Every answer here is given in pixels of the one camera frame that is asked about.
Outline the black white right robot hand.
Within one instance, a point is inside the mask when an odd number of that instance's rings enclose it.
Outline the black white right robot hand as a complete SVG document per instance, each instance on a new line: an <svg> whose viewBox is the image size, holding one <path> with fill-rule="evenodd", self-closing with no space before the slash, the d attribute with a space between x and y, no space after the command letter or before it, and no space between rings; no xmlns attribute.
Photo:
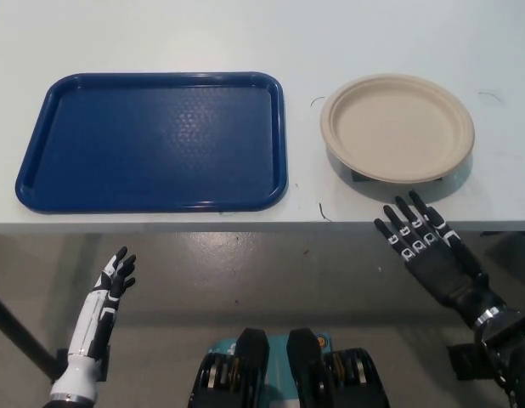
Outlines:
<svg viewBox="0 0 525 408"><path fill-rule="evenodd" d="M374 220L405 268L470 328L507 310L502 297L490 288L488 274L456 231L417 192L411 190L409 198L411 204L397 195L394 207L383 207L390 224Z"/></svg>

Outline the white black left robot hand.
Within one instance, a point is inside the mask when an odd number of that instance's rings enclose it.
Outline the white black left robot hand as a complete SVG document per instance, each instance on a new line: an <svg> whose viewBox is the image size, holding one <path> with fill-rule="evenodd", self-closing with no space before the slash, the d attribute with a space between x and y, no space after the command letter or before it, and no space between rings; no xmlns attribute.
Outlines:
<svg viewBox="0 0 525 408"><path fill-rule="evenodd" d="M78 316L66 368L51 388L47 407L93 407L107 376L110 337L121 297L133 286L136 256L121 247L100 272Z"/></svg>

